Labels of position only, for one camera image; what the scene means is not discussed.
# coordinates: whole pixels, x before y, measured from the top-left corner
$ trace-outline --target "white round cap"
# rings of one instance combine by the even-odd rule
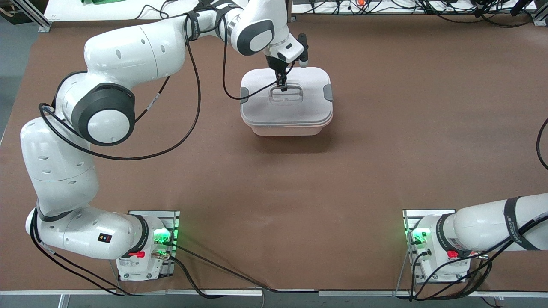
[[[129,132],[129,119],[118,110],[102,110],[89,119],[88,132],[99,142],[118,142]]]

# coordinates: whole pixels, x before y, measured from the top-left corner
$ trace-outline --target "plastic container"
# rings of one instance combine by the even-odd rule
[[[242,97],[276,80],[271,69],[252,70],[242,78]],[[241,101],[244,122],[259,136],[310,136],[333,118],[329,75],[317,67],[294,67],[288,90],[275,85]]]

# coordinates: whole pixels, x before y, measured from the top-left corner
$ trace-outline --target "red button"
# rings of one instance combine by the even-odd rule
[[[459,253],[454,251],[454,250],[450,250],[447,252],[447,256],[450,257],[450,258],[456,258],[459,256]]]
[[[145,252],[136,252],[136,253],[129,253],[129,255],[135,255],[137,258],[144,258]]]

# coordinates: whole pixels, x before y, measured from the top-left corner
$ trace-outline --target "container lid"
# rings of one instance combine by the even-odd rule
[[[242,78],[242,94],[254,93],[276,80],[271,69],[252,70]],[[252,126],[316,126],[333,113],[331,83],[317,67],[294,67],[287,75],[288,90],[276,86],[242,100],[243,120]]]

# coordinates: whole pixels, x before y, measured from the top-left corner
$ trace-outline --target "brown table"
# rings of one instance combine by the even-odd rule
[[[40,255],[24,231],[36,195],[19,130],[63,76],[85,69],[85,41],[115,27],[120,23],[57,26],[31,50],[0,149],[1,290],[94,288]],[[272,288],[392,290],[406,251],[402,209],[462,208],[546,192],[548,173],[535,155],[548,115],[545,28],[461,25],[435,16],[307,16],[290,28],[307,33],[310,65],[325,69],[333,83],[334,119],[319,135],[255,136],[239,103],[223,93],[221,42],[200,39],[192,43],[203,86],[196,130],[162,157],[96,159],[100,191],[92,205],[180,210],[179,243]],[[228,57],[233,94],[243,74],[266,66],[260,54]],[[137,112],[161,83],[134,88]],[[187,61],[127,142],[94,149],[130,156],[167,148],[187,131],[195,108]],[[63,255],[112,278],[106,260]],[[484,288],[548,292],[547,256],[503,254]],[[201,288],[251,286],[183,260]],[[177,270],[127,287],[189,285]]]

